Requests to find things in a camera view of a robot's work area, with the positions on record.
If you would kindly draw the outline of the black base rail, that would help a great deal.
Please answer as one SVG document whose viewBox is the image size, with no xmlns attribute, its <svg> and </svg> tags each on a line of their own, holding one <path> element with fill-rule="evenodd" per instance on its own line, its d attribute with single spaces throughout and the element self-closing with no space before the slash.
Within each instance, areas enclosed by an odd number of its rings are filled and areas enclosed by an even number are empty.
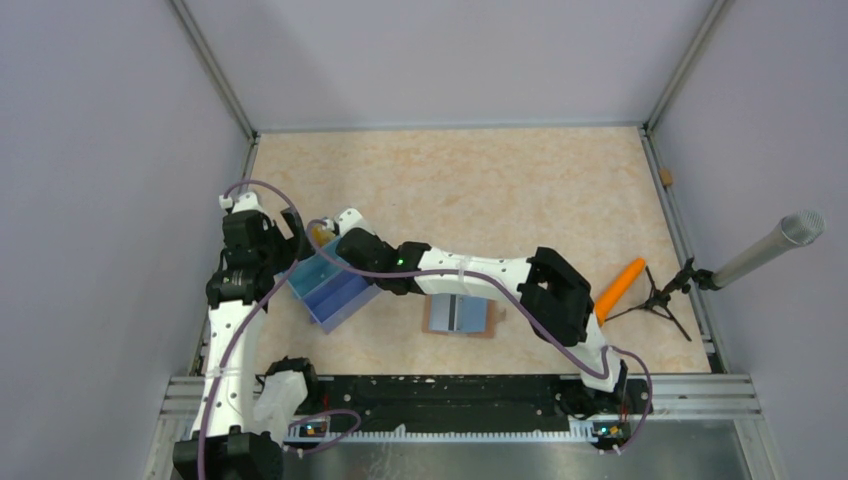
<svg viewBox="0 0 848 480">
<path fill-rule="evenodd" d="M 307 383 L 299 416 L 331 414 L 330 431 L 413 434 L 565 433 L 580 421 L 598 432 L 651 413 L 644 379 L 621 381 L 611 393 L 575 375 L 337 375 Z"/>
</svg>

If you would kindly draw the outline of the orange carrot toy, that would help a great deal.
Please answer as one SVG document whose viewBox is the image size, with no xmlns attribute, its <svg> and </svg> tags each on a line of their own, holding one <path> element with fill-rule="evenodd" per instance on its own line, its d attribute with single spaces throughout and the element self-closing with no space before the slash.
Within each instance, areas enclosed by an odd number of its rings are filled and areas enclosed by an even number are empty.
<svg viewBox="0 0 848 480">
<path fill-rule="evenodd" d="M 610 312 L 633 285 L 646 267 L 643 258 L 634 259 L 609 284 L 595 301 L 594 314 L 600 327 L 610 318 Z"/>
</svg>

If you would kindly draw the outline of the light blue card box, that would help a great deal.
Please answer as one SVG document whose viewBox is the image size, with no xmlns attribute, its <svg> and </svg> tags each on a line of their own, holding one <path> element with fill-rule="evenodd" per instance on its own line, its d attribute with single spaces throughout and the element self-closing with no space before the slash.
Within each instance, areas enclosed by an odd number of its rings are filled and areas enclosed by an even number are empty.
<svg viewBox="0 0 848 480">
<path fill-rule="evenodd" d="M 337 275 L 346 273 L 340 267 L 346 262 L 336 253 L 338 243 L 338 239 L 332 240 L 321 248 L 320 253 L 315 251 L 299 262 L 287 280 L 295 298 L 303 299 Z"/>
</svg>

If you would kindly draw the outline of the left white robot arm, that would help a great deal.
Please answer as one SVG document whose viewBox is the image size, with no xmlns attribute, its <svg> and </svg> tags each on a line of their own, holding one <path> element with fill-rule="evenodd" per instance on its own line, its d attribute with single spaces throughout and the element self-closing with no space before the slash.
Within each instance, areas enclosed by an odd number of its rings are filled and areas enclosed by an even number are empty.
<svg viewBox="0 0 848 480">
<path fill-rule="evenodd" d="M 297 367 L 271 374 L 269 391 L 256 395 L 255 359 L 271 296 L 308 254 L 305 234 L 299 215 L 286 209 L 286 237 L 253 191 L 223 195 L 219 204 L 224 247 L 205 287 L 203 393 L 172 463 L 183 479 L 280 479 L 289 422 L 317 407 L 321 388 Z"/>
</svg>

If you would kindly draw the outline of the purple blue card box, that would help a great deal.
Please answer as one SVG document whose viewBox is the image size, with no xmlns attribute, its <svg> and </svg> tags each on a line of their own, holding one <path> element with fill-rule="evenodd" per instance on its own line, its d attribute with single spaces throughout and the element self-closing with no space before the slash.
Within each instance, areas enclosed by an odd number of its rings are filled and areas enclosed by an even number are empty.
<svg viewBox="0 0 848 480">
<path fill-rule="evenodd" d="M 342 272 L 307 294 L 303 301 L 312 320 L 329 334 L 381 292 L 364 277 Z"/>
</svg>

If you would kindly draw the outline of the small tan block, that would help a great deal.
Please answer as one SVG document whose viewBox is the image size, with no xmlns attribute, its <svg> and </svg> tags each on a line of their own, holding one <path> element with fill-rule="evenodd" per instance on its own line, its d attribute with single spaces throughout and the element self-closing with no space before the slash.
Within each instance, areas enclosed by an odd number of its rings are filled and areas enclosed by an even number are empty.
<svg viewBox="0 0 848 480">
<path fill-rule="evenodd" d="M 668 188 L 674 183 L 673 175 L 672 175 L 672 173 L 669 169 L 660 168 L 658 170 L 658 175 L 659 175 L 661 185 L 664 188 Z"/>
</svg>

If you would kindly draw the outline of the silver microphone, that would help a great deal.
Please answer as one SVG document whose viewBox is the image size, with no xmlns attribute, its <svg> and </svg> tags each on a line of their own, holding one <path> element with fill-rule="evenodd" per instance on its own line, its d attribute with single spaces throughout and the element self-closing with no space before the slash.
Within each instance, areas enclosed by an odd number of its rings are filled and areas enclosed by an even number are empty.
<svg viewBox="0 0 848 480">
<path fill-rule="evenodd" d="M 771 232 L 716 270 L 712 288 L 722 289 L 784 253 L 812 244 L 826 228 L 825 218 L 814 210 L 783 217 Z"/>
</svg>

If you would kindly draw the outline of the yellow credit card stack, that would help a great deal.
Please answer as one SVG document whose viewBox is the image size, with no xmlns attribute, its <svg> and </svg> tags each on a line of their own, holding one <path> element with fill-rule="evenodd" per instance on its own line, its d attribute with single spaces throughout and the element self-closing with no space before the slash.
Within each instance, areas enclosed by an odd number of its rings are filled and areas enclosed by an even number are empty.
<svg viewBox="0 0 848 480">
<path fill-rule="evenodd" d="M 323 248 L 325 245 L 329 244 L 336 238 L 336 234 L 331 228 L 327 228 L 323 224 L 315 225 L 311 228 L 310 233 L 312 234 L 312 238 L 315 243 Z"/>
</svg>

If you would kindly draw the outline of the black microphone tripod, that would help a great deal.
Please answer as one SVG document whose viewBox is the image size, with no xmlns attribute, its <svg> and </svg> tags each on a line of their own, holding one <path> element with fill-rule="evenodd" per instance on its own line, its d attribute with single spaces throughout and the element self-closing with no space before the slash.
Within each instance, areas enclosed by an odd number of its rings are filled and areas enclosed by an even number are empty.
<svg viewBox="0 0 848 480">
<path fill-rule="evenodd" d="M 622 312 L 612 315 L 611 319 L 624 316 L 630 312 L 634 312 L 637 310 L 647 311 L 660 318 L 671 321 L 677 327 L 683 337 L 688 342 L 692 342 L 692 337 L 689 335 L 689 333 L 681 325 L 676 316 L 669 309 L 669 303 L 674 292 L 680 291 L 683 294 L 688 294 L 692 289 L 693 285 L 695 285 L 699 290 L 720 290 L 720 287 L 714 280 L 714 272 L 707 269 L 695 268 L 694 258 L 690 257 L 686 260 L 684 265 L 675 274 L 675 276 L 662 289 L 657 287 L 649 267 L 645 267 L 645 272 L 647 273 L 648 280 L 650 283 L 650 293 L 648 298 L 637 306 L 630 307 Z"/>
</svg>

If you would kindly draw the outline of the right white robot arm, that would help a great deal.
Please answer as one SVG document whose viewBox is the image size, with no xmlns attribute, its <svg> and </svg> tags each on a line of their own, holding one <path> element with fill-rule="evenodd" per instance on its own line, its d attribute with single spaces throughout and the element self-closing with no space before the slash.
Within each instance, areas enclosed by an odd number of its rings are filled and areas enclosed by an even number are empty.
<svg viewBox="0 0 848 480">
<path fill-rule="evenodd" d="M 322 222 L 338 239 L 336 253 L 379 288 L 395 295 L 465 295 L 509 302 L 542 340 L 580 370 L 589 404 L 612 412 L 627 397 L 626 365 L 601 332 L 590 283 L 558 252 L 488 258 L 422 242 L 382 240 L 356 209 Z"/>
</svg>

